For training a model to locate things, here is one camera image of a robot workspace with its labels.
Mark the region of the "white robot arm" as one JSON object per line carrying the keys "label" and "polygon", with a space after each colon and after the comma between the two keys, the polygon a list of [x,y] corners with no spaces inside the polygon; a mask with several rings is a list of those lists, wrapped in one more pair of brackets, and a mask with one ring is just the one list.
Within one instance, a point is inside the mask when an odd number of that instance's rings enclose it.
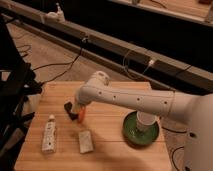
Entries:
{"label": "white robot arm", "polygon": [[79,114],[91,102],[126,107],[166,117],[188,126],[183,171],[213,171],[213,93],[136,90],[109,85],[109,76],[94,72],[76,91],[71,111]]}

